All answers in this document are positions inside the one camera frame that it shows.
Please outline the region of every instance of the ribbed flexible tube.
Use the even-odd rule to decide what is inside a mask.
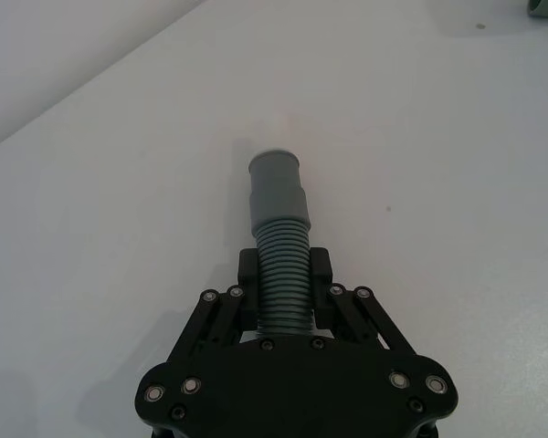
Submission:
[[[256,232],[261,336],[308,335],[312,329],[309,230],[295,219],[279,219]]]

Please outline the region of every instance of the white surface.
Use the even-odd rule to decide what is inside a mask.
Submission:
[[[0,141],[199,0],[0,0]]]
[[[209,1],[3,142],[0,436],[147,436],[275,145],[335,278],[455,379],[441,436],[548,437],[548,22],[437,3]]]

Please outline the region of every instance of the white wall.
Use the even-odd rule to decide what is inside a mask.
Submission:
[[[0,0],[0,141],[202,0]]]

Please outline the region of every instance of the screw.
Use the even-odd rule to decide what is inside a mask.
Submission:
[[[274,342],[264,339],[260,342],[259,347],[265,351],[272,351],[274,349]]]
[[[321,338],[315,338],[311,341],[311,347],[313,347],[314,349],[324,349],[325,341]]]
[[[203,295],[203,300],[210,302],[217,298],[217,294],[215,292],[205,292]]]
[[[427,387],[436,394],[444,394],[448,390],[445,380],[438,376],[428,376]]]
[[[195,394],[201,388],[201,381],[195,377],[189,377],[181,385],[181,391],[185,394]]]
[[[399,390],[410,386],[410,380],[407,378],[407,376],[397,371],[394,371],[392,374],[390,374],[390,382]]]
[[[329,291],[333,294],[333,295],[340,295],[343,293],[343,288],[342,287],[339,287],[339,286],[331,286],[331,288],[329,289]]]
[[[410,399],[408,401],[408,408],[410,408],[410,411],[415,413],[424,412],[424,404],[422,404],[419,399]]]
[[[144,393],[144,399],[147,402],[158,402],[161,400],[164,394],[164,388],[162,386],[149,386]]]
[[[171,411],[171,418],[180,422],[186,416],[186,408],[182,404],[177,404]]]
[[[234,287],[229,291],[229,295],[232,297],[241,297],[244,295],[244,291],[240,287]]]
[[[357,296],[359,298],[369,298],[371,295],[367,289],[357,289]]]

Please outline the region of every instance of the white table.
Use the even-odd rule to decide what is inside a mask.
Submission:
[[[273,146],[336,280],[453,376],[441,436],[548,437],[548,22],[466,3],[208,1],[0,144],[1,438],[148,436]]]

